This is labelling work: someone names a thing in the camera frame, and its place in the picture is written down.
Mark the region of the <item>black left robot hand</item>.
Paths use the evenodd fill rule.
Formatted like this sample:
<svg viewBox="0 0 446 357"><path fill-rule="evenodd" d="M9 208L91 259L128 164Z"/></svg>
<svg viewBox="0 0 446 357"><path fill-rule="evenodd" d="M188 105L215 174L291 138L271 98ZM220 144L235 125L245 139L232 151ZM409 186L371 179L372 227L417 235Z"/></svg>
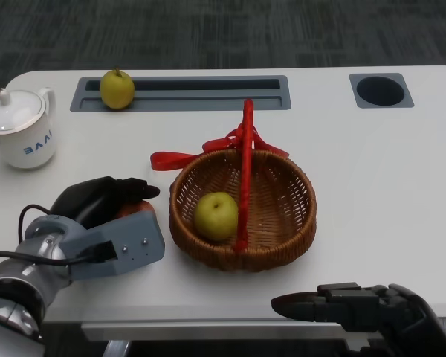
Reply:
<svg viewBox="0 0 446 357"><path fill-rule="evenodd" d="M160 189L139 178L95 178L67 187L56 199L50 213L64 216L90 229L120 218Z"/></svg>

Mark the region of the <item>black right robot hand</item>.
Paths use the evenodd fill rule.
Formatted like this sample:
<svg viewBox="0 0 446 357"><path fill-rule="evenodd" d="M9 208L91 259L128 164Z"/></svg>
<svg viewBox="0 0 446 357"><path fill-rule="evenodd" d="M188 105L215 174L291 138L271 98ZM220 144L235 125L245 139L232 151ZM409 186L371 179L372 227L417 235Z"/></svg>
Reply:
<svg viewBox="0 0 446 357"><path fill-rule="evenodd" d="M272 309L294 321L336 323L347 332L379 332L387 347L336 356L446 356L446 328L429 304L398 284L326 284L315 292L275 297Z"/></svg>

